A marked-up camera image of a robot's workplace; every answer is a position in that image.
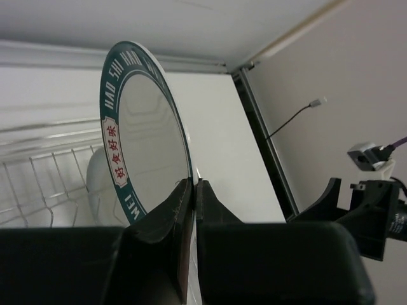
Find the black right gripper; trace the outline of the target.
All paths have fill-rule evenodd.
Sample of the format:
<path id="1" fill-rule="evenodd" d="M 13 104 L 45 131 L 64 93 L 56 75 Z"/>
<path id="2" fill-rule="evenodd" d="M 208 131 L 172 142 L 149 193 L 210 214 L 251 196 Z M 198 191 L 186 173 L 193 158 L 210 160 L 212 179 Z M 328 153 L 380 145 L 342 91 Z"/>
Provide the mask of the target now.
<path id="1" fill-rule="evenodd" d="M 355 239 L 363 257 L 382 261 L 388 238 L 406 241 L 406 186 L 399 179 L 367 180 L 350 186 L 349 211 L 341 217 L 337 207 L 341 179 L 330 178 L 315 203 L 288 222 L 335 221 Z"/>

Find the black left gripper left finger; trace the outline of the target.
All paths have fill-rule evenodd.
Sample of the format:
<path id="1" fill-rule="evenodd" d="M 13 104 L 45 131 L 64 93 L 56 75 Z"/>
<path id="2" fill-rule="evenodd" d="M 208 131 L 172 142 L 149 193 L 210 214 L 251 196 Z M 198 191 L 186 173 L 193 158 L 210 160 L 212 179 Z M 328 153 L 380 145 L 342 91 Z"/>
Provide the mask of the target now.
<path id="1" fill-rule="evenodd" d="M 186 304 L 193 184 L 128 227 L 1 230 L 2 304 Z"/>

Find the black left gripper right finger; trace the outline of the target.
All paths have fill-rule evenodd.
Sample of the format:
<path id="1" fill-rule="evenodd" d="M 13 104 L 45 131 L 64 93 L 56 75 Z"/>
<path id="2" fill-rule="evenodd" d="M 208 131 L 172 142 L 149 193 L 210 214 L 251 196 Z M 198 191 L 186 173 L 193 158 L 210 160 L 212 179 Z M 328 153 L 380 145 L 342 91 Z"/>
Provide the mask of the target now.
<path id="1" fill-rule="evenodd" d="M 204 304 L 374 304 L 353 237 L 334 222 L 245 223 L 207 180 L 196 194 Z"/>

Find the white plate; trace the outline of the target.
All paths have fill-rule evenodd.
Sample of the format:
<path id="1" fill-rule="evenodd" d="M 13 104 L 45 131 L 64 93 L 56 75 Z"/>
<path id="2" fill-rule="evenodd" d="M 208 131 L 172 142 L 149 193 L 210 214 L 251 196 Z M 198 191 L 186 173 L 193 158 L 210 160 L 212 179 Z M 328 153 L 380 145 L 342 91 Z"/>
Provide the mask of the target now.
<path id="1" fill-rule="evenodd" d="M 117 196 L 103 147 L 98 148 L 90 158 L 86 171 L 86 186 L 90 210 L 97 225 L 118 224 L 114 216 Z"/>

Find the green rimmed lettered plate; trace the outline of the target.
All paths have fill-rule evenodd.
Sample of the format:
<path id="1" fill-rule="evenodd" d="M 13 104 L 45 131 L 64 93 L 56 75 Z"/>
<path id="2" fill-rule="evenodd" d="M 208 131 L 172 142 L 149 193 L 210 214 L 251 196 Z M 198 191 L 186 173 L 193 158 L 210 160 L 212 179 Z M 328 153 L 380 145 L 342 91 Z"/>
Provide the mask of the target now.
<path id="1" fill-rule="evenodd" d="M 113 187 L 126 222 L 133 224 L 181 182 L 193 179 L 186 134 L 165 72 L 143 45 L 120 41 L 110 49 L 99 110 Z"/>

